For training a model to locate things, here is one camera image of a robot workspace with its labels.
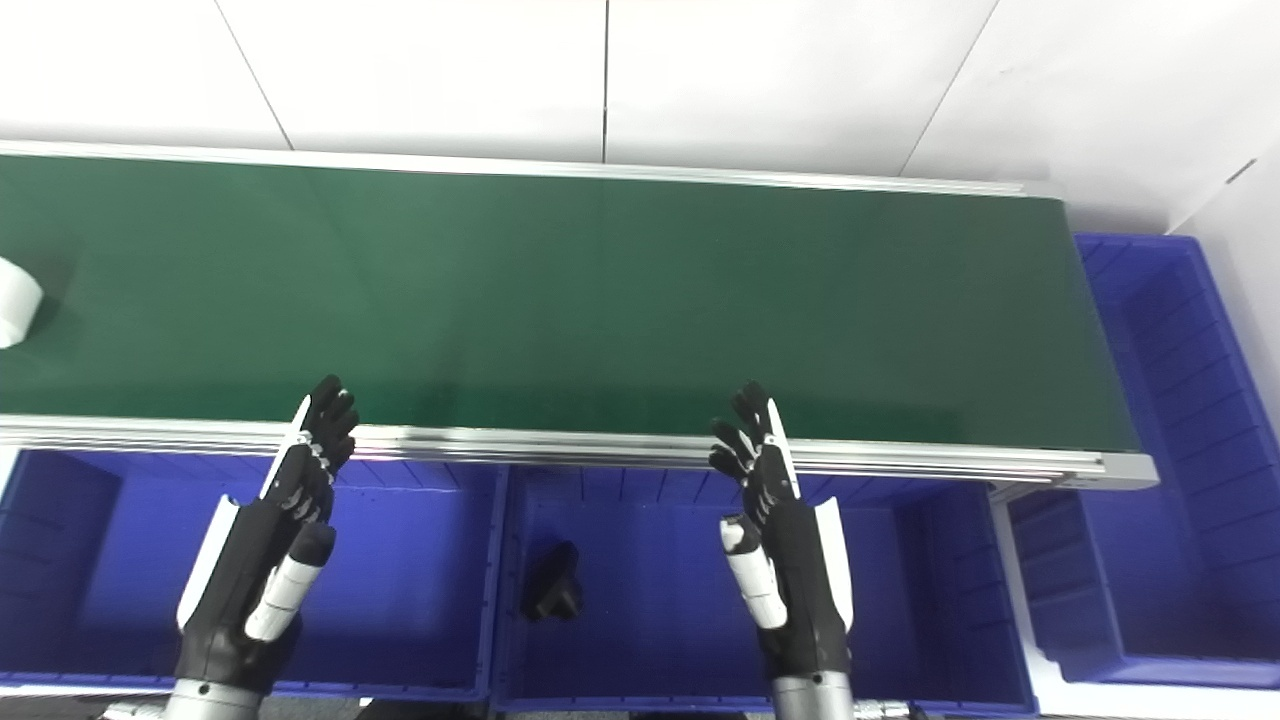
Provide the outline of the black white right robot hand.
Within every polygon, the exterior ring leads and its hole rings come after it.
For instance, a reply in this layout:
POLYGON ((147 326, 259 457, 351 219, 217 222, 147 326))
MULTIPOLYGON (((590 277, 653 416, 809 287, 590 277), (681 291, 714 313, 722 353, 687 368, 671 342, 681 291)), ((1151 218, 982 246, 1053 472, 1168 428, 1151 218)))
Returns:
POLYGON ((756 626, 769 678, 851 671, 852 580, 837 501, 803 498, 773 397, 755 380, 731 398, 740 423, 717 419, 709 464, 741 489, 719 537, 756 626))

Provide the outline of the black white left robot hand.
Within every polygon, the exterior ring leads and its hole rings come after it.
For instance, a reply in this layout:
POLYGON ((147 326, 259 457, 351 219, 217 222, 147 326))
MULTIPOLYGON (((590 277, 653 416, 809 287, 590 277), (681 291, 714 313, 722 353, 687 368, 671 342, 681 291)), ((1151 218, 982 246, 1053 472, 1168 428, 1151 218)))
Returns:
POLYGON ((324 377, 300 404, 259 495, 219 500, 175 615, 182 689, 262 698, 279 679, 301 605, 337 542, 333 487, 358 419, 355 396, 324 377))

